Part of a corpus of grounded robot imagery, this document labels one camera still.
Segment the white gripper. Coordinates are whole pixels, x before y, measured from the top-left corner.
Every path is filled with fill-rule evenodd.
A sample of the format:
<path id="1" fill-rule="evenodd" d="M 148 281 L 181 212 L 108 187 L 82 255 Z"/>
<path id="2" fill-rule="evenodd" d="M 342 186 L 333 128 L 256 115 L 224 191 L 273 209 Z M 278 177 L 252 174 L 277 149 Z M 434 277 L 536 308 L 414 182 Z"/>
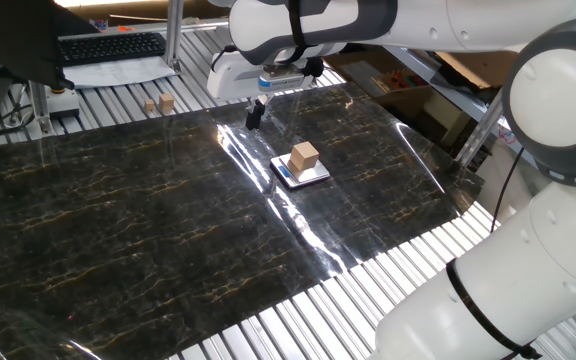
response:
<path id="1" fill-rule="evenodd" d="M 261 119 L 272 100 L 271 94 L 309 88 L 312 75 L 304 74 L 305 60 L 297 65 L 252 65 L 239 52 L 213 57 L 207 89 L 217 100 L 255 98 L 247 108 L 245 126 L 248 130 L 260 127 Z"/>

